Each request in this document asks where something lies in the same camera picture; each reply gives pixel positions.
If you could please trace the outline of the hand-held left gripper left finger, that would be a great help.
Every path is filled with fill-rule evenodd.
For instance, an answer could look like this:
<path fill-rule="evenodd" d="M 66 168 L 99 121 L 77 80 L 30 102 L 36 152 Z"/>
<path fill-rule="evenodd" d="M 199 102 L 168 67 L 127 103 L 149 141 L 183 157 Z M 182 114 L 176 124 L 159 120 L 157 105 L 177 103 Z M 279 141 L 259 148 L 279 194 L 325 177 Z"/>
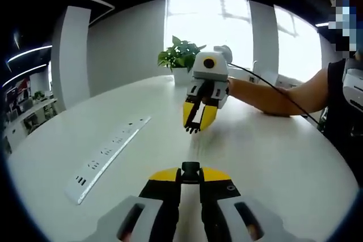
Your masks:
<path fill-rule="evenodd" d="M 138 196 L 104 214 L 85 241 L 173 241 L 179 220 L 182 171 L 153 174 Z"/>

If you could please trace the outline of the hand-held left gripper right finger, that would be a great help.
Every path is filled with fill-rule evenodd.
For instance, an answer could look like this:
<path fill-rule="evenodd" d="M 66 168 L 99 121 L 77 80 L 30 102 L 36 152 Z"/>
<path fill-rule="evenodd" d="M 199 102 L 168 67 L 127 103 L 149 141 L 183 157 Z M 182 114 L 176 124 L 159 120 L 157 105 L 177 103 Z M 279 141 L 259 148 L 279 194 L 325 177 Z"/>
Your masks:
<path fill-rule="evenodd" d="M 208 241 L 283 241 L 282 220 L 262 203 L 242 195 L 231 177 L 199 169 L 201 219 Z"/>

